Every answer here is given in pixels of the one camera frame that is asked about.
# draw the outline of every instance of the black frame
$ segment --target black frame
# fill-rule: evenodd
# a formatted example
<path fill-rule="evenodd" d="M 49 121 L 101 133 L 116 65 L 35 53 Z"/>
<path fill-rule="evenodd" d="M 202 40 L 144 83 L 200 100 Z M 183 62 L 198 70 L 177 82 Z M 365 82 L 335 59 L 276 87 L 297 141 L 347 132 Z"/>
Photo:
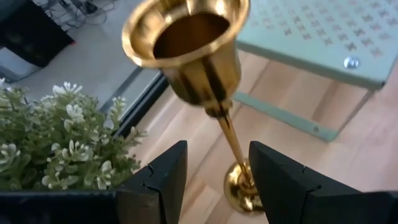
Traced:
<path fill-rule="evenodd" d="M 119 130 L 115 132 L 115 136 L 122 135 L 123 137 L 127 137 L 131 127 L 136 126 L 140 122 L 168 86 L 169 83 L 166 77 L 162 73 L 158 75 L 126 112 Z"/>

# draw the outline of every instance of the table top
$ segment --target table top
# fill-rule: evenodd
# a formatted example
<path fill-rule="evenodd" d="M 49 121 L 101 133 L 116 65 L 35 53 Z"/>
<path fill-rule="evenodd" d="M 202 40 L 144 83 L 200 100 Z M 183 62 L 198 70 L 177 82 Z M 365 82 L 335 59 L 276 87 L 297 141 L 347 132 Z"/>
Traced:
<path fill-rule="evenodd" d="M 379 89 L 398 55 L 398 0 L 252 0 L 237 41 L 242 50 Z M 346 68 L 347 58 L 358 66 Z"/>

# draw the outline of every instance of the wooden floor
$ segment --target wooden floor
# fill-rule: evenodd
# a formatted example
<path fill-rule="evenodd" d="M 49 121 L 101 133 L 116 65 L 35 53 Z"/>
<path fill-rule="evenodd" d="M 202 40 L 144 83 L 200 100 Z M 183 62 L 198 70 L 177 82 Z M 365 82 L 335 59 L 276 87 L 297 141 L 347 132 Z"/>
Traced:
<path fill-rule="evenodd" d="M 344 121 L 364 91 L 296 68 L 239 53 L 239 90 L 329 126 Z M 332 143 L 235 102 L 231 112 L 244 154 L 257 140 L 358 190 L 398 189 L 398 69 Z M 180 101 L 168 89 L 139 124 L 148 131 L 132 150 L 146 164 L 175 144 L 188 141 L 188 177 L 180 223 L 267 223 L 245 217 L 223 195 L 223 178 L 234 158 L 215 120 Z"/>

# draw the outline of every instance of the brass candlestick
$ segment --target brass candlestick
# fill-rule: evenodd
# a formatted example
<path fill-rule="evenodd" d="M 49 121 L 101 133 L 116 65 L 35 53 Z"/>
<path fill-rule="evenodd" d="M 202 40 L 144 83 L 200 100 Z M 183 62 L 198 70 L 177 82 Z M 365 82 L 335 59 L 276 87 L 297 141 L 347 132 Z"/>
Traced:
<path fill-rule="evenodd" d="M 133 11 L 123 27 L 126 55 L 138 66 L 159 68 L 185 102 L 216 118 L 237 160 L 224 180 L 231 205 L 263 213 L 249 163 L 228 111 L 241 79 L 234 44 L 246 22 L 249 0 L 155 0 Z"/>

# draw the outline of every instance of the metal screw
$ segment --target metal screw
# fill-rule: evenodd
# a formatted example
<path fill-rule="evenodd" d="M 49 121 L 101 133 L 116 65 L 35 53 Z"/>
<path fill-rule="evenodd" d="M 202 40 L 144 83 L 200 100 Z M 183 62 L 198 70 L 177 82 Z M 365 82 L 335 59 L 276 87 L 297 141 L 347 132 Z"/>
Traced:
<path fill-rule="evenodd" d="M 355 69 L 359 66 L 359 60 L 356 57 L 348 57 L 344 59 L 344 67 L 349 69 Z"/>

